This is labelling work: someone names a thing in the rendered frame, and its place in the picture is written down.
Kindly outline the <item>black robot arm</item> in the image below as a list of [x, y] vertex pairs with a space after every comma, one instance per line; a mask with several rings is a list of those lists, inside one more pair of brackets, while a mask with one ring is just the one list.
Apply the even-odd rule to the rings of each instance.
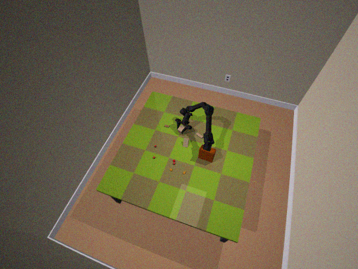
[[194, 106], [187, 106], [186, 108], [182, 108], [180, 110], [180, 113], [185, 118], [189, 119], [190, 116], [192, 116], [192, 113], [190, 112], [193, 112], [201, 107], [205, 110], [205, 114], [206, 114], [206, 132], [204, 133], [204, 137], [203, 137], [204, 138], [203, 150], [210, 152], [212, 144], [215, 143], [213, 139], [213, 134], [211, 132], [212, 114], [214, 112], [214, 107], [205, 102], [201, 102]]

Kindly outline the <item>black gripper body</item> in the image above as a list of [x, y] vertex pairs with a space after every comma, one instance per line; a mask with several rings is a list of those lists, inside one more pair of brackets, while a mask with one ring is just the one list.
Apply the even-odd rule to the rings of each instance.
[[182, 120], [182, 121], [181, 121], [180, 119], [175, 119], [175, 121], [176, 121], [177, 123], [183, 124], [183, 125], [186, 126], [186, 128], [189, 129], [189, 130], [192, 129], [192, 127], [191, 127], [190, 125], [187, 125], [187, 122], [189, 121], [189, 119], [187, 119], [187, 118], [185, 118], [185, 117], [183, 117], [183, 120]]

